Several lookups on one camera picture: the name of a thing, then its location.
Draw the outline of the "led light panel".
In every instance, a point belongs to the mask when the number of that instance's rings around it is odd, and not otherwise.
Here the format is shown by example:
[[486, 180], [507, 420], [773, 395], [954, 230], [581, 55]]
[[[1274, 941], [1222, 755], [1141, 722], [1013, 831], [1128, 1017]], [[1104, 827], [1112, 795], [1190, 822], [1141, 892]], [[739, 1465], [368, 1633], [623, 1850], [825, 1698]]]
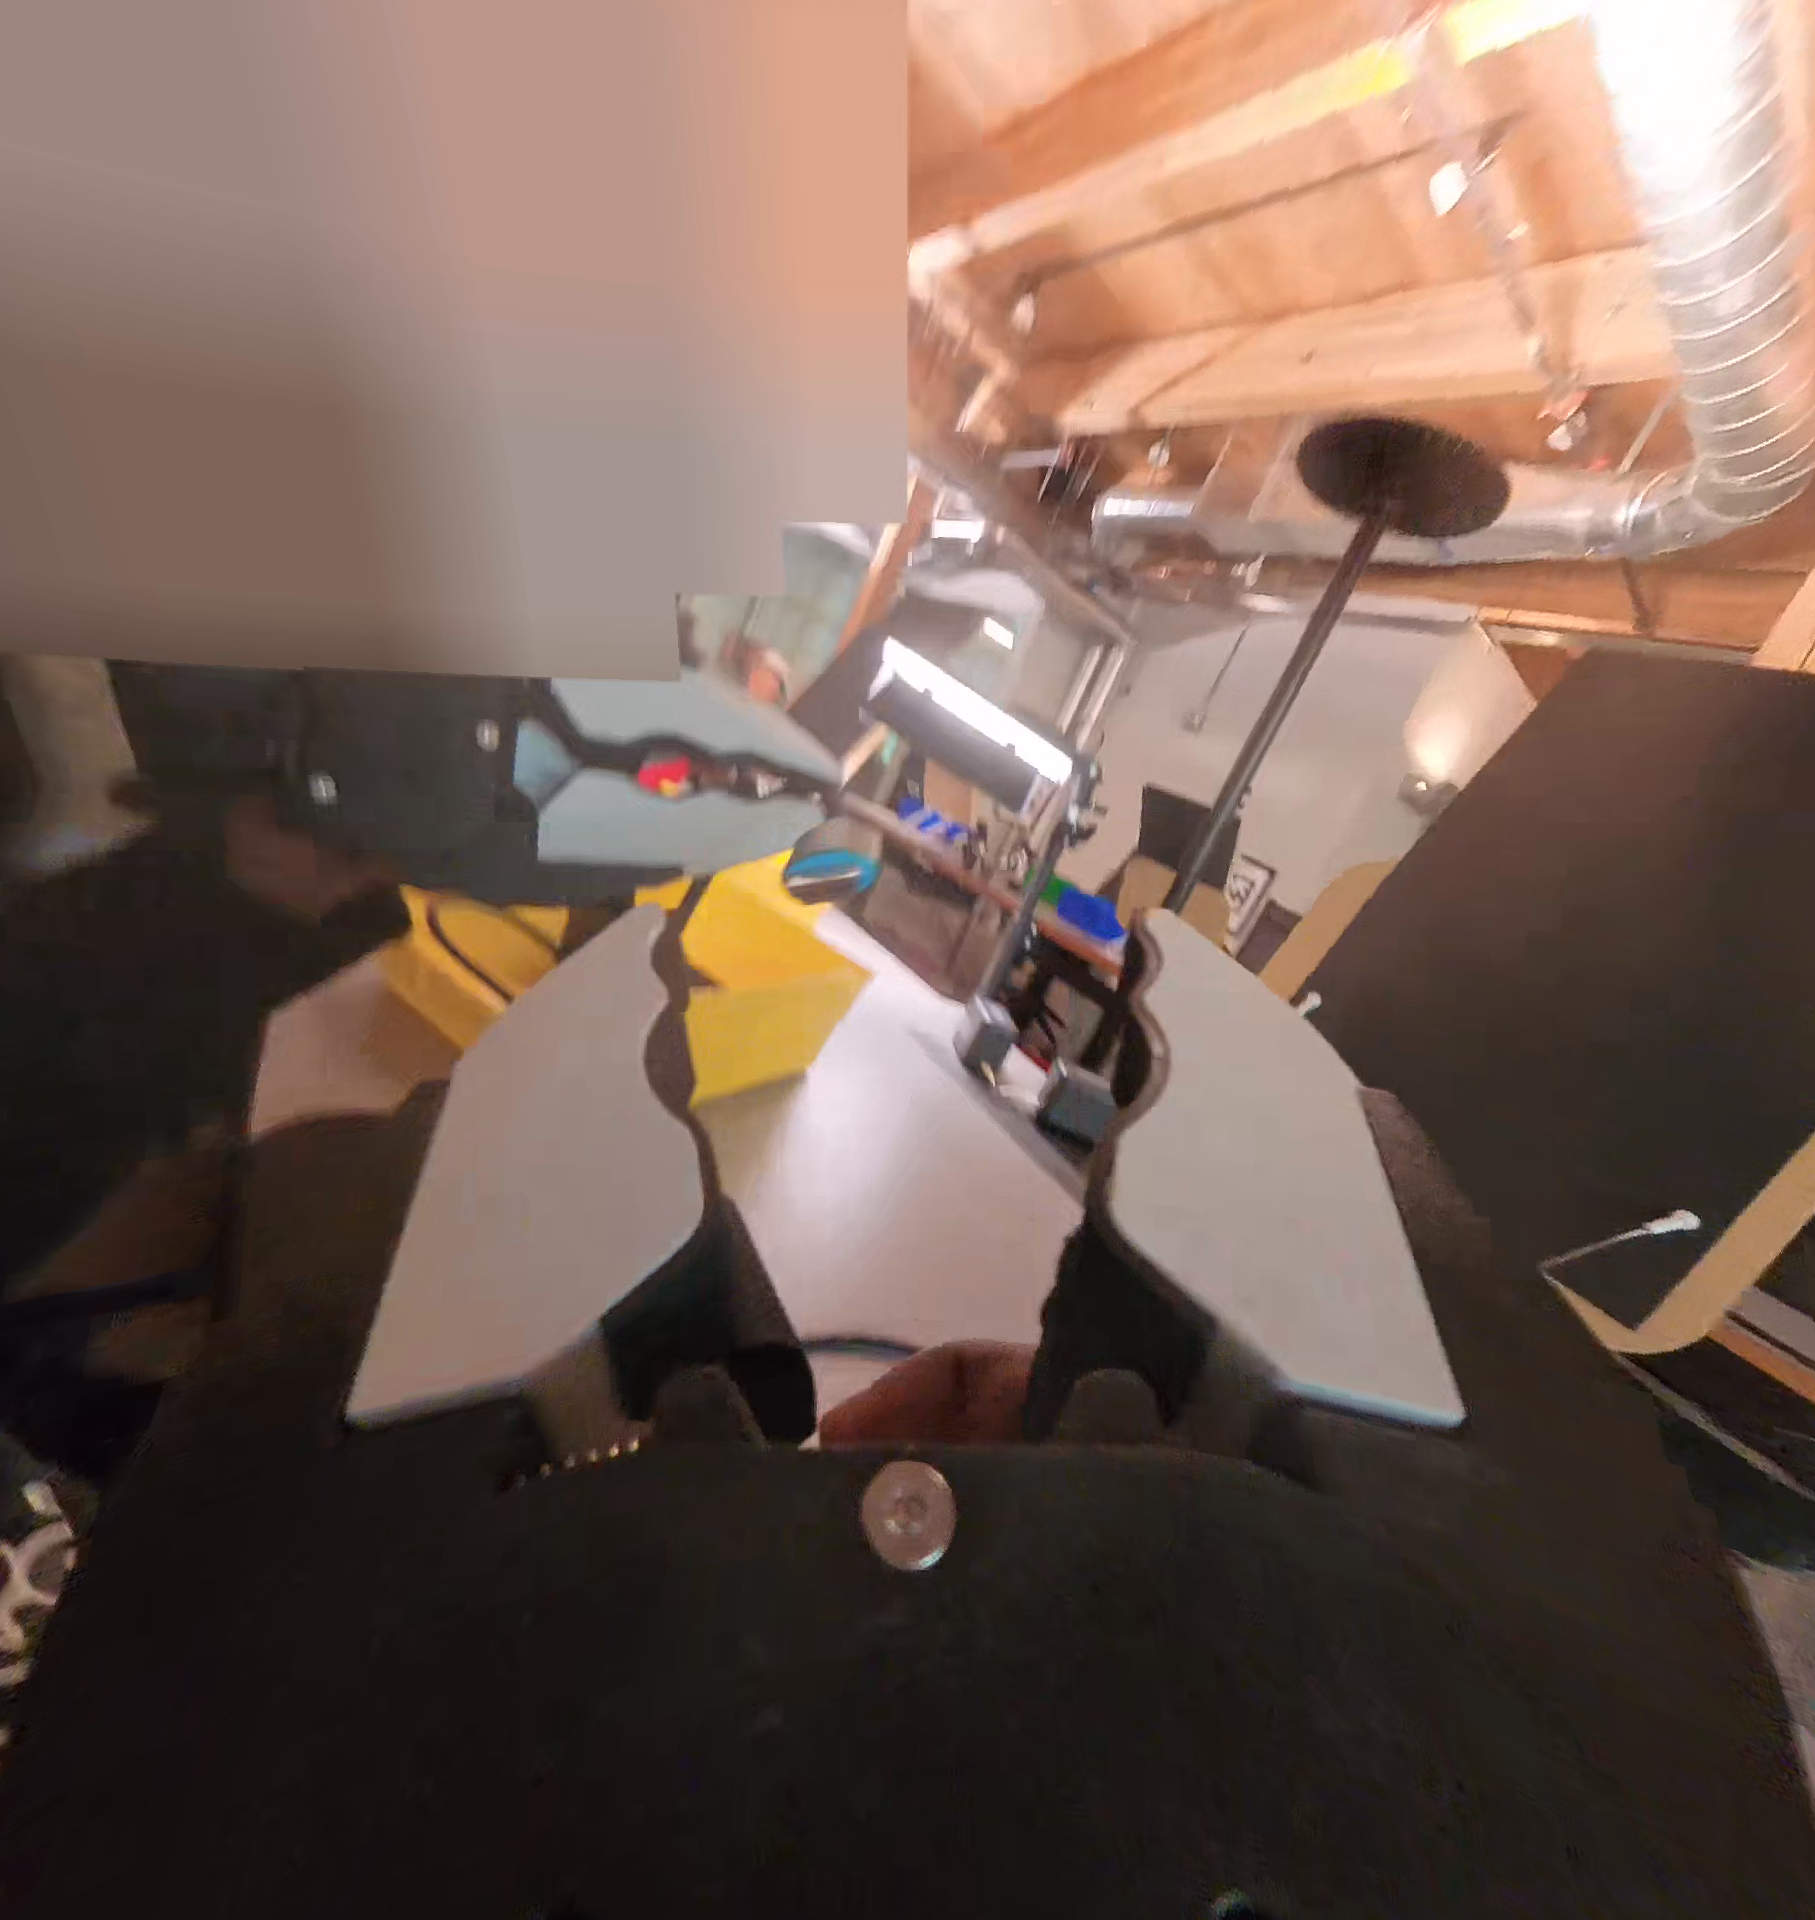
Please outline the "led light panel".
[[1030, 803], [1039, 783], [1065, 787], [1095, 765], [1086, 753], [998, 707], [893, 634], [881, 637], [865, 706], [924, 757], [1015, 809]]

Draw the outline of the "yellow plastic bin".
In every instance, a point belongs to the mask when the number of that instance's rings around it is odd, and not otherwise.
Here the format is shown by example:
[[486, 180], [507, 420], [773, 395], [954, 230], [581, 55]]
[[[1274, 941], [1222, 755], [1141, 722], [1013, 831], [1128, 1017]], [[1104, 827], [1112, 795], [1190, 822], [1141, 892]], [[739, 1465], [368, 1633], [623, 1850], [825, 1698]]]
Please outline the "yellow plastic bin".
[[[830, 947], [827, 905], [784, 881], [786, 855], [714, 876], [685, 931], [695, 1105], [793, 1081], [814, 1068], [870, 985]], [[457, 1052], [558, 966], [561, 905], [489, 905], [405, 890], [411, 926], [385, 949], [385, 985]]]

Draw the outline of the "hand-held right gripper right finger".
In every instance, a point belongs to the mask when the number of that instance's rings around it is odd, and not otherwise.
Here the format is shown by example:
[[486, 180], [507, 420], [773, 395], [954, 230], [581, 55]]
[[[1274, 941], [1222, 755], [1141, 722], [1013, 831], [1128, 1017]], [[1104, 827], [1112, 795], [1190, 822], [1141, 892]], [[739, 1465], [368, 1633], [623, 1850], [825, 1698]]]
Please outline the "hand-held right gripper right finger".
[[1453, 1432], [1466, 1405], [1360, 1083], [1167, 911], [1135, 926], [1132, 1098], [1087, 1168], [1033, 1360], [1033, 1436], [1081, 1381], [1143, 1381], [1174, 1432], [1316, 1407]]

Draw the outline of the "person's black printed sweatshirt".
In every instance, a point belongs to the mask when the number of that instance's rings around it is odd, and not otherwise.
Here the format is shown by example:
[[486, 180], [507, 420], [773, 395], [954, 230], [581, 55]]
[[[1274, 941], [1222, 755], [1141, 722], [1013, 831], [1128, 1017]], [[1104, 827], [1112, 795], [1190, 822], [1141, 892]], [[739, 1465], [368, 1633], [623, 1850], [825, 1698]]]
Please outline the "person's black printed sweatshirt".
[[[254, 780], [0, 886], [0, 1304], [228, 1102], [272, 1015], [409, 928], [395, 876]], [[79, 1513], [55, 1439], [0, 1409], [0, 1771]]]

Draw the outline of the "small black tan-edged panel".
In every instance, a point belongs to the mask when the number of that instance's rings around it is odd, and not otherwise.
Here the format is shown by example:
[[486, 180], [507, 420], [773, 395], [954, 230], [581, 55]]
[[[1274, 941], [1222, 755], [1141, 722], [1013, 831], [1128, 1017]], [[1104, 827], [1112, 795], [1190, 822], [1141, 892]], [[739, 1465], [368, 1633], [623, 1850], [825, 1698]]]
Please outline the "small black tan-edged panel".
[[[1186, 855], [1210, 818], [1207, 803], [1190, 801], [1153, 783], [1144, 787], [1138, 844], [1126, 865], [1121, 890], [1121, 912], [1128, 924], [1167, 903]], [[1238, 853], [1241, 818], [1234, 817], [1212, 844], [1192, 897], [1177, 909], [1186, 924], [1212, 937], [1220, 947], [1229, 947], [1234, 941], [1233, 876]]]

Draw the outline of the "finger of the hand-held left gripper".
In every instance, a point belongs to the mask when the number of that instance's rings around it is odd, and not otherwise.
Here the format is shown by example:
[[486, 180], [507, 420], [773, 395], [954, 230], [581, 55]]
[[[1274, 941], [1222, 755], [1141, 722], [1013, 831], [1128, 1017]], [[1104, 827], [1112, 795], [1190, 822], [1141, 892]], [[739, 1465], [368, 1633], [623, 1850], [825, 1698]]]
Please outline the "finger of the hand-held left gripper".
[[540, 808], [536, 855], [547, 866], [714, 876], [790, 851], [825, 822], [825, 805], [805, 795], [663, 800], [625, 774], [585, 771]]
[[840, 759], [793, 715], [728, 681], [549, 681], [538, 719], [584, 773], [631, 778], [647, 748], [673, 743], [702, 764], [695, 794], [833, 800], [847, 780]]

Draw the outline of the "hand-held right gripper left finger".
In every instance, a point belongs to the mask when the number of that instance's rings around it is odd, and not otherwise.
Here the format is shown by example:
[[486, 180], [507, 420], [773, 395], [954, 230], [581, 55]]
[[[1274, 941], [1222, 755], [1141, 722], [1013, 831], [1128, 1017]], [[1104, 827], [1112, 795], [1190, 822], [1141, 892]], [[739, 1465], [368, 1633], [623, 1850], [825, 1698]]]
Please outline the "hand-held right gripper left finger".
[[641, 1442], [679, 1371], [732, 1335], [734, 1235], [687, 1098], [658, 964], [670, 921], [619, 917], [493, 1022], [440, 1105], [346, 1424], [518, 1401], [544, 1442]]

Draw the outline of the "black stand pole with disc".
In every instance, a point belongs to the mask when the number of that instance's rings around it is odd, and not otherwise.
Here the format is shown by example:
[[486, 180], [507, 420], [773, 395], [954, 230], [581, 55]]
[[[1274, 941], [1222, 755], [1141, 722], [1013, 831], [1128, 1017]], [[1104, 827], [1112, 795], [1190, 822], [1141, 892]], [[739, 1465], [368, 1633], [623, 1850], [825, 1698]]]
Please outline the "black stand pole with disc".
[[1215, 803], [1195, 833], [1165, 911], [1182, 914], [1207, 879], [1215, 848], [1285, 730], [1329, 638], [1389, 536], [1451, 543], [1495, 524], [1510, 502], [1504, 469], [1478, 445], [1439, 428], [1396, 416], [1350, 416], [1314, 428], [1297, 455], [1304, 487], [1351, 519], [1351, 537], [1305, 618], [1299, 641], [1229, 764]]

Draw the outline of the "person's right hand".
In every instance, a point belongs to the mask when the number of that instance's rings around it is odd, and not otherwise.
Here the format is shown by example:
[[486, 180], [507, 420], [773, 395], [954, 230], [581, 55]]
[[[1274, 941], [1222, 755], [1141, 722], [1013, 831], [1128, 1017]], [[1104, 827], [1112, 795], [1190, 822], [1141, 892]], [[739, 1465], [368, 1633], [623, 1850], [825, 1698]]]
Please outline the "person's right hand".
[[1035, 1347], [966, 1340], [920, 1352], [833, 1407], [825, 1449], [1005, 1447], [1022, 1439]]

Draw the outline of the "silver air duct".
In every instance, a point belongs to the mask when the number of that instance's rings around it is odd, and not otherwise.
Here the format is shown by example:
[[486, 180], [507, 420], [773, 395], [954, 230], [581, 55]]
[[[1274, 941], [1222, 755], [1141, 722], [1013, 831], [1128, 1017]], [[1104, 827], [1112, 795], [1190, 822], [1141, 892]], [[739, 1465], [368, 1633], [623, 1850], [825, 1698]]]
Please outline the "silver air duct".
[[1420, 571], [1651, 560], [1729, 540], [1815, 480], [1815, 298], [1767, 4], [1588, 4], [1598, 77], [1676, 354], [1692, 459], [1624, 478], [1497, 469], [1478, 525], [1399, 521]]

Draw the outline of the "black wood-trimmed divider panel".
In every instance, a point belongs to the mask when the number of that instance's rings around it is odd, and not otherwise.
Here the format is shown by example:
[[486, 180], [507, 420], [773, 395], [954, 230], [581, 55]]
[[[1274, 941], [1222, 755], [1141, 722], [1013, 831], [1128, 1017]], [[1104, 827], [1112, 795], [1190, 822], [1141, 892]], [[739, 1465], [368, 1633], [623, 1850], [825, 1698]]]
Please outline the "black wood-trimmed divider panel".
[[1598, 1339], [1708, 1339], [1815, 1213], [1815, 673], [1575, 666], [1307, 990]]

